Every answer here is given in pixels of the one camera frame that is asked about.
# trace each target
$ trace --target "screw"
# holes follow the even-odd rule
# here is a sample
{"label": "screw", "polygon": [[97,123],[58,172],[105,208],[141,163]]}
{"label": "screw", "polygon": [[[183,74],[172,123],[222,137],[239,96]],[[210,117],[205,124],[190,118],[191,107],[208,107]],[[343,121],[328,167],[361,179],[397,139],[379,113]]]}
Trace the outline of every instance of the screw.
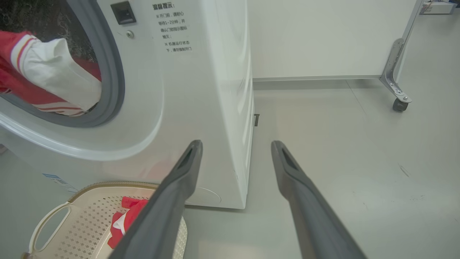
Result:
{"label": "screw", "polygon": [[129,30],[129,31],[126,32],[126,36],[128,36],[128,38],[132,39],[132,38],[134,38],[134,33]]}

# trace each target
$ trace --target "basket handle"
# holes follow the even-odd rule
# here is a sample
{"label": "basket handle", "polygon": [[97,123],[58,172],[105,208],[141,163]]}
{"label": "basket handle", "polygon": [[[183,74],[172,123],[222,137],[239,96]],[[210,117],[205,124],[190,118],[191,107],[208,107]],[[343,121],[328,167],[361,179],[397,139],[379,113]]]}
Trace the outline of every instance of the basket handle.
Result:
{"label": "basket handle", "polygon": [[[56,230],[53,232],[53,234],[48,238],[48,241],[46,241],[46,243],[44,244],[44,246],[39,250],[37,249],[36,247],[36,244],[37,244],[37,239],[38,237],[40,236],[40,232],[41,230],[43,229],[43,227],[46,225],[46,223],[48,222],[48,220],[50,220],[54,214],[58,213],[59,211],[61,211],[62,209],[64,208],[68,208],[69,211],[67,212],[67,214],[65,215],[65,217],[62,219],[61,223],[59,223],[59,226],[56,228]],[[46,214],[46,216],[44,216],[41,221],[38,223],[38,225],[36,226],[35,230],[34,230],[34,233],[32,234],[32,237],[30,238],[30,242],[29,242],[29,253],[30,254],[34,254],[35,252],[40,252],[40,251],[43,251],[43,249],[45,249],[49,242],[51,241],[51,239],[53,239],[53,237],[55,236],[55,234],[57,233],[57,231],[61,228],[62,224],[64,223],[64,221],[67,219],[67,217],[69,216],[70,214],[70,211],[72,210],[72,207],[70,206],[70,203],[67,201],[59,206],[57,206],[56,208],[52,209],[50,212],[48,212],[48,214]]]}

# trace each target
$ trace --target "front-loading washing machine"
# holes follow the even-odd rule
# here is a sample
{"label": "front-loading washing machine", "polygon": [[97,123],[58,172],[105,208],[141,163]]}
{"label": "front-loading washing machine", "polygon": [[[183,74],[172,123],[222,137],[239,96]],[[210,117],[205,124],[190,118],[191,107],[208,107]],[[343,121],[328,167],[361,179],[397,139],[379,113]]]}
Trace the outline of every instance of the front-loading washing machine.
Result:
{"label": "front-loading washing machine", "polygon": [[102,93],[78,117],[0,94],[0,143],[73,192],[160,183],[198,139],[201,169],[186,204],[245,207],[254,120],[246,0],[29,2],[1,4],[10,22],[0,29],[66,38],[98,66]]}

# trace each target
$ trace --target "laundry basket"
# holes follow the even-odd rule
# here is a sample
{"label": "laundry basket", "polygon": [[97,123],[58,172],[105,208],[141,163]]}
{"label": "laundry basket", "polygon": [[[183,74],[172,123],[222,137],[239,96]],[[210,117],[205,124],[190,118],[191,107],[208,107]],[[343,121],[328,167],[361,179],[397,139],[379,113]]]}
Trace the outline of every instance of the laundry basket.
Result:
{"label": "laundry basket", "polygon": [[[112,249],[107,241],[112,216],[125,213],[121,199],[149,199],[158,185],[141,182],[102,182],[76,193],[69,201],[50,211],[37,225],[30,239],[29,252],[23,259],[101,259],[108,258]],[[68,209],[52,236],[40,250],[37,239],[48,220],[61,210]],[[182,259],[187,242],[187,226],[181,219],[174,246],[173,259]]]}

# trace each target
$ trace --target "caster wheel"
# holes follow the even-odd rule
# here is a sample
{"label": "caster wheel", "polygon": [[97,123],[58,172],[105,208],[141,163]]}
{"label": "caster wheel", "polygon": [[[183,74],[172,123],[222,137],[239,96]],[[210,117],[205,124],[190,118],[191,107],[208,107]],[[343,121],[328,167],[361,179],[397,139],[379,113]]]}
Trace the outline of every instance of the caster wheel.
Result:
{"label": "caster wheel", "polygon": [[393,110],[397,112],[403,112],[407,109],[407,106],[409,104],[406,102],[401,102],[399,99],[396,99],[395,102],[393,103]]}

